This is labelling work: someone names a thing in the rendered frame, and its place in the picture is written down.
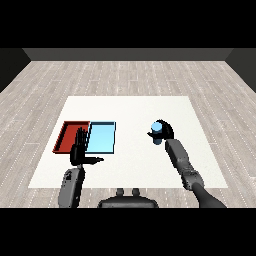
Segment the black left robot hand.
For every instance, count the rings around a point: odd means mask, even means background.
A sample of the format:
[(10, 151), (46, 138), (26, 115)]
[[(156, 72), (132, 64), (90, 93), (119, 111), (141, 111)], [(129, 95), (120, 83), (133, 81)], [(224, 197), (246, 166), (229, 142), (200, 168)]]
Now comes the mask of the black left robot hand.
[(75, 136), (75, 142), (70, 150), (70, 163), (73, 166), (89, 164), (94, 165), (103, 161), (100, 157), (86, 157), (85, 152), (87, 149), (87, 131), (80, 127)]

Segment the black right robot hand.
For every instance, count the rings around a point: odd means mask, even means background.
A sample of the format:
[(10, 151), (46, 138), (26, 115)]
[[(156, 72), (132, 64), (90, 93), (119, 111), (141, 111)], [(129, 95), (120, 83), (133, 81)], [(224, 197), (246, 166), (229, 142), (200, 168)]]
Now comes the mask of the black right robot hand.
[(162, 131), (160, 133), (148, 132), (148, 135), (150, 137), (152, 137), (153, 139), (173, 139), (174, 138), (173, 128), (168, 122), (162, 119), (158, 119), (157, 123), (162, 125)]

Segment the small blue can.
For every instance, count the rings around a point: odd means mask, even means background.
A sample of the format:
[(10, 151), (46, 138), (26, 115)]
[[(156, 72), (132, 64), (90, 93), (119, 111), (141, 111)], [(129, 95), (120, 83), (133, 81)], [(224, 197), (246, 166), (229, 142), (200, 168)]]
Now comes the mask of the small blue can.
[(160, 138), (160, 135), (162, 134), (162, 124), (159, 122), (154, 122), (151, 125), (151, 131), (153, 134), (153, 143), (155, 145), (160, 145), (162, 143), (162, 139)]

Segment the red shallow open box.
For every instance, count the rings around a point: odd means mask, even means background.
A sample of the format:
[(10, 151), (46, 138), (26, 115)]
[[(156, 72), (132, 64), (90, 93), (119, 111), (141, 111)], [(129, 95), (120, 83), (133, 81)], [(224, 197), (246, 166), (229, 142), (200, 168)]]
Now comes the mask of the red shallow open box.
[(89, 121), (65, 121), (52, 152), (55, 154), (69, 154), (72, 145), (75, 143), (77, 130), (82, 128), (87, 131), (89, 124)]

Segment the light blue shallow open box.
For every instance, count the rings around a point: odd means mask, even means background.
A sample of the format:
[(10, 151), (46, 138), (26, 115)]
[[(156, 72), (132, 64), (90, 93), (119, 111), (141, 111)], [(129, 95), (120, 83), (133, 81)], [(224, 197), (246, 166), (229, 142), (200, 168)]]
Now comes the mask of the light blue shallow open box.
[(87, 135), (88, 154), (113, 154), (116, 123), (114, 121), (92, 121)]

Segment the dark grey robot body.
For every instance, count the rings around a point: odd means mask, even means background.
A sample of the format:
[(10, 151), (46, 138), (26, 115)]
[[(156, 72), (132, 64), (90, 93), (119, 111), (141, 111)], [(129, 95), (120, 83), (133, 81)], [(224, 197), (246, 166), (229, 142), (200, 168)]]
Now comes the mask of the dark grey robot body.
[(142, 197), (138, 188), (132, 189), (131, 196), (125, 196), (124, 189), (118, 188), (116, 195), (101, 200), (98, 208), (158, 208), (158, 204), (155, 200)]

